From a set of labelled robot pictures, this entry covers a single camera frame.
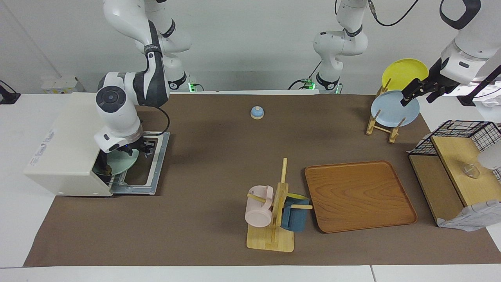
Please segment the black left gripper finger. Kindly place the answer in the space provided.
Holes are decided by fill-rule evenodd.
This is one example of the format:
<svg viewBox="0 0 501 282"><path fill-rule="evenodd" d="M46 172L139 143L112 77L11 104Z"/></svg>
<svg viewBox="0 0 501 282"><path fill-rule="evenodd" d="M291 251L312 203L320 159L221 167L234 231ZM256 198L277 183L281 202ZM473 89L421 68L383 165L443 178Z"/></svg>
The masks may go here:
<svg viewBox="0 0 501 282"><path fill-rule="evenodd" d="M426 82L418 78L413 79L402 91L403 98L400 104L406 107L413 99L426 94Z"/></svg>
<svg viewBox="0 0 501 282"><path fill-rule="evenodd" d="M437 100L437 98L440 98L442 95L444 95L444 93L445 93L445 88L444 87L437 87L436 89L434 89L433 91L431 91L431 93L428 94L428 96L426 98L426 101L429 104L431 104L435 100Z"/></svg>

